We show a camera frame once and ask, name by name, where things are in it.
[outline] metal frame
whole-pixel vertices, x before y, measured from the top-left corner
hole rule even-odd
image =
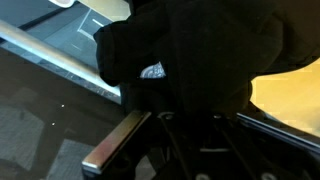
[[[120,96],[119,87],[107,85],[99,76],[98,70],[94,70],[74,57],[52,47],[39,39],[29,35],[23,30],[16,28],[3,20],[0,20],[0,37],[6,41],[25,49],[46,61],[49,61],[60,68],[66,69],[71,73],[117,95]]]
[[[240,113],[236,119],[228,119],[222,114],[196,119],[201,123],[192,123],[172,112],[160,113],[157,119],[149,115],[148,112],[133,111],[121,122],[83,160],[84,179],[134,179],[132,172],[137,165],[134,158],[141,159],[155,147],[170,151],[151,158],[166,155],[170,158],[163,159],[153,180],[210,180],[212,177],[312,180],[320,176],[320,146],[312,139],[296,137],[290,132],[299,130],[280,122],[262,123]],[[158,137],[166,138],[157,139],[152,135],[154,128],[161,128],[150,126],[156,121],[161,121],[161,127],[165,129]],[[273,127],[273,123],[283,125],[284,129]],[[153,143],[145,141],[150,137]]]

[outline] black bag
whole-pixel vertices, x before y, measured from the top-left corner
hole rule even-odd
[[[300,22],[296,11],[301,14],[294,4],[301,5],[286,0],[151,1],[126,21],[94,34],[101,78],[111,86],[137,87],[146,82],[139,78],[141,71],[160,61],[167,76],[159,99],[172,94],[169,104],[174,97],[181,113],[242,110],[255,77],[296,70],[319,56],[317,43],[304,36],[310,28],[300,27],[308,24],[292,22]],[[155,89],[150,83],[142,86]]]

